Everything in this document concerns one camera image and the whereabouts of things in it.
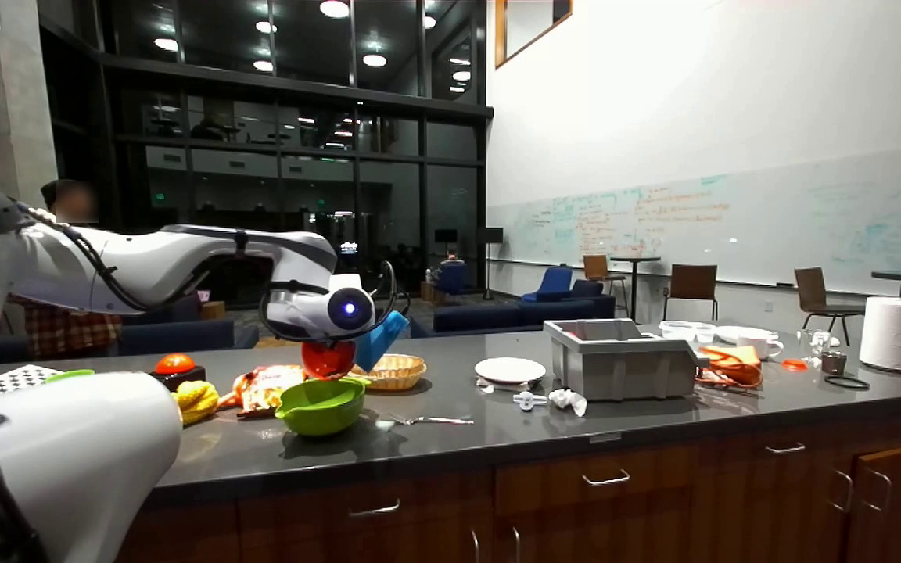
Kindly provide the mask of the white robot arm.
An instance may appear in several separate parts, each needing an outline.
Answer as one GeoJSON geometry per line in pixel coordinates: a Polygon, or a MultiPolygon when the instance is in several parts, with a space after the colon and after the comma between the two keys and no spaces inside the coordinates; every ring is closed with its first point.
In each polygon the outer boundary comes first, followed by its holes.
{"type": "MultiPolygon", "coordinates": [[[[342,343],[376,324],[376,301],[316,231],[178,222],[121,235],[0,190],[0,321],[13,301],[140,317],[191,293],[230,256],[273,265],[263,324],[278,338],[342,343]]],[[[0,370],[0,563],[112,563],[181,434],[172,387],[143,370],[0,370]]]]}

